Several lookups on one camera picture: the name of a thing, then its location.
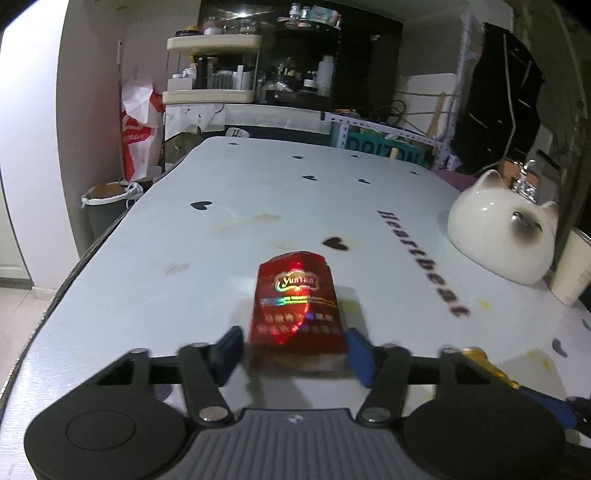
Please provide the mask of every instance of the gray trash bin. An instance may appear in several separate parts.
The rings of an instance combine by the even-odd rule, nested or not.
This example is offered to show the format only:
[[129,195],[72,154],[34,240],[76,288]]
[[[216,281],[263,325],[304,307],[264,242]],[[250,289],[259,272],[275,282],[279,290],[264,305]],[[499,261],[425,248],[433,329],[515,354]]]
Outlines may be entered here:
[[107,185],[113,184],[121,185],[125,190],[124,193],[105,199],[94,199],[89,198],[96,188],[92,187],[82,196],[82,208],[86,208],[88,211],[92,235],[95,240],[144,194],[144,189],[135,182],[113,181]]

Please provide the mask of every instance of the black circular base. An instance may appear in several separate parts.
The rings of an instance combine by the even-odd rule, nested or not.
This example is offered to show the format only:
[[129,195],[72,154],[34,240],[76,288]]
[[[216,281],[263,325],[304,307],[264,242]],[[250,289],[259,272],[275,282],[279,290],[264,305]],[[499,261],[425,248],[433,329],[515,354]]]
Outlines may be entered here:
[[165,469],[186,437],[183,416],[151,392],[103,386],[43,411],[24,443],[38,478],[140,480]]
[[539,478],[564,448],[564,431],[542,406],[519,395],[435,399],[404,424],[411,456],[438,477]]

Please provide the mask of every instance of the white bottle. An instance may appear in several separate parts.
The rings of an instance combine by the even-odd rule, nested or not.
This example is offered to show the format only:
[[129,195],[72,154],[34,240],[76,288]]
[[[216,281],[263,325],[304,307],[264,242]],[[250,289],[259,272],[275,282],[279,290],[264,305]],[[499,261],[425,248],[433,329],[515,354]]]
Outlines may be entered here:
[[183,78],[197,78],[197,72],[192,68],[184,69],[183,70]]
[[335,59],[330,55],[325,55],[324,60],[318,64],[318,74],[316,83],[318,84],[318,94],[328,97],[332,89],[332,77],[335,70]]
[[175,73],[171,79],[168,80],[168,91],[178,92],[181,90],[193,90],[195,79],[185,77],[181,73]]

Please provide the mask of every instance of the shelf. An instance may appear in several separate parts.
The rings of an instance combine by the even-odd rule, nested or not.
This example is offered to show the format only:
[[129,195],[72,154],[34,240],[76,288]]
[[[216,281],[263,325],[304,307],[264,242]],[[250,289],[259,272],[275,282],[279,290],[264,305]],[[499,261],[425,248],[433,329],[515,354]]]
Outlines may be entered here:
[[277,22],[275,25],[275,35],[286,33],[326,35],[337,40],[340,36],[340,28],[325,23],[315,22],[313,20],[288,20]]
[[164,92],[162,102],[165,105],[174,103],[252,103],[254,99],[254,90],[203,89]]
[[240,52],[256,53],[261,48],[260,35],[191,35],[169,38],[168,51],[183,55],[220,55]]

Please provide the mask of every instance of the pink surface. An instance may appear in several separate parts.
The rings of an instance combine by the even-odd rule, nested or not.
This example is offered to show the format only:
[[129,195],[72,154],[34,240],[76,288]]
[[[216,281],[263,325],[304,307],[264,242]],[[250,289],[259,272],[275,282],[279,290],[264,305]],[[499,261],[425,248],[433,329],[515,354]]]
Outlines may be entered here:
[[433,173],[442,180],[448,182],[448,184],[454,187],[456,190],[460,190],[460,192],[468,189],[477,181],[477,178],[473,177],[472,175],[465,175],[456,171],[433,170]]

